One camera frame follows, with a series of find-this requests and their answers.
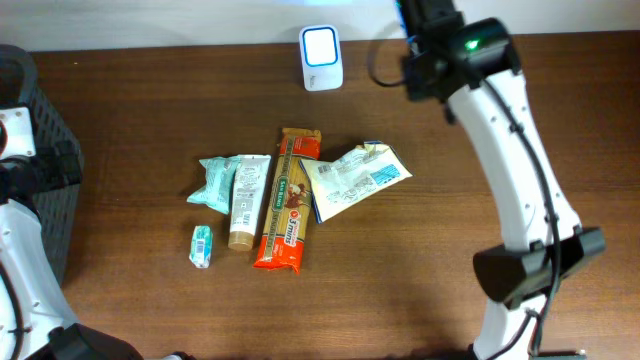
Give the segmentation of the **small teal gum box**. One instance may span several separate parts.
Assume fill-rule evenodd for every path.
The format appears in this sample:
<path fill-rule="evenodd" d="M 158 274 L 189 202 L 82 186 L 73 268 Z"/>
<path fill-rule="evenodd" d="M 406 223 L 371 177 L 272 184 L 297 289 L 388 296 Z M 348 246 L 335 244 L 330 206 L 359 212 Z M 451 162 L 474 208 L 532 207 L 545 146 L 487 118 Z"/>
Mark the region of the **small teal gum box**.
<path fill-rule="evenodd" d="M 210 266 L 210 259 L 213 245 L 213 233 L 209 226 L 198 225 L 194 228 L 189 260 L 200 269 Z"/>

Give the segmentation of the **teal wipes packet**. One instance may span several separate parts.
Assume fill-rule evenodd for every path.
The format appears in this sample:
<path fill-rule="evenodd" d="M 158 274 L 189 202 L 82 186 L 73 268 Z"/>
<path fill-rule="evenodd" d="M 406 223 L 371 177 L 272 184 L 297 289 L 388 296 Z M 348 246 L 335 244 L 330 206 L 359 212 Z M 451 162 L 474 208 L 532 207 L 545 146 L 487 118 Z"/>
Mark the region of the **teal wipes packet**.
<path fill-rule="evenodd" d="M 205 169 L 206 184 L 189 195 L 187 202 L 206 205 L 228 215 L 231 208 L 232 185 L 240 162 L 239 155 L 200 159 L 199 163 Z"/>

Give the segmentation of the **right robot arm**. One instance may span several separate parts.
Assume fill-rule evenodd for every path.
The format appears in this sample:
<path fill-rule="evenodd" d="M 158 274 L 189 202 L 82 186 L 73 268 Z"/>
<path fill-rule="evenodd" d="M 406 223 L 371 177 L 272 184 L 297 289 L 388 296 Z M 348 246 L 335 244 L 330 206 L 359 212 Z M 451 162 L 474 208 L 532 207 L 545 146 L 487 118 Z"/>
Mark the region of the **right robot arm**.
<path fill-rule="evenodd" d="M 501 226 L 500 245 L 473 258 L 488 302 L 466 359 L 538 359 L 561 282 L 606 248 L 584 227 L 554 175 L 529 107 L 511 35 L 495 18 L 465 21 L 450 0 L 397 4 L 409 53 L 408 97 L 438 100 L 467 133 Z"/>

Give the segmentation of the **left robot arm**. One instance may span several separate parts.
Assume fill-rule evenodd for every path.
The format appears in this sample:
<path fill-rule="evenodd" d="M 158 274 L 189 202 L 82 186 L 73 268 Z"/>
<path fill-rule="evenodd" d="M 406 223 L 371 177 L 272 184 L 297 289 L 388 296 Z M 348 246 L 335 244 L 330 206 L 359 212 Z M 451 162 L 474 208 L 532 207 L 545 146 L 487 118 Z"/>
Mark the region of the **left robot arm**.
<path fill-rule="evenodd" d="M 33 203 L 82 180 L 75 146 L 60 141 L 1 161 L 1 357 L 140 359 L 129 343 L 80 324 L 46 257 Z"/>

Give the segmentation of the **white cream tube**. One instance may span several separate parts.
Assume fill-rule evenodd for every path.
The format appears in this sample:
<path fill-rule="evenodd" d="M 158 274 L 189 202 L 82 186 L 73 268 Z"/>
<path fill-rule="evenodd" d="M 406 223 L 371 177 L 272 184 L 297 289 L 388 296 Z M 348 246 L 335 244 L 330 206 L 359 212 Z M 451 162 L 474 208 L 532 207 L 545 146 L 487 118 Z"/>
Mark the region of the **white cream tube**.
<path fill-rule="evenodd" d="M 228 247 L 250 251 L 254 247 L 270 155 L 242 155 L 235 171 Z"/>

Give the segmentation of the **cream yellow snack bag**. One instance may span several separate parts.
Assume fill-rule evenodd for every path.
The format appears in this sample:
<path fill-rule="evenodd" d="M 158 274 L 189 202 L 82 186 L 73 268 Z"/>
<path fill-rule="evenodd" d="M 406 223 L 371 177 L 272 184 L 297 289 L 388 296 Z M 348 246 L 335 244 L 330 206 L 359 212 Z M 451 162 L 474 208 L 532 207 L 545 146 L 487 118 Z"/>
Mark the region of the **cream yellow snack bag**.
<path fill-rule="evenodd" d="M 380 141 L 364 142 L 333 162 L 305 159 L 301 167 L 310 181 L 318 224 L 413 176 L 395 149 Z"/>

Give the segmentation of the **orange spaghetti packet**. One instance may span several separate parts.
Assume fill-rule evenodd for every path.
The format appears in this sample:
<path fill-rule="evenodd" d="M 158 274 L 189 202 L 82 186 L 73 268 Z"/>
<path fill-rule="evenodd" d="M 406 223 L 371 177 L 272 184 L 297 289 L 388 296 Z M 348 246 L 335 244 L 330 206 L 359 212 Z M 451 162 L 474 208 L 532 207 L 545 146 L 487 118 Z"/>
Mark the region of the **orange spaghetti packet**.
<path fill-rule="evenodd" d="M 282 130 L 255 268 L 300 271 L 306 228 L 313 210 L 313 193 L 301 162 L 319 158 L 321 140 L 318 130 Z"/>

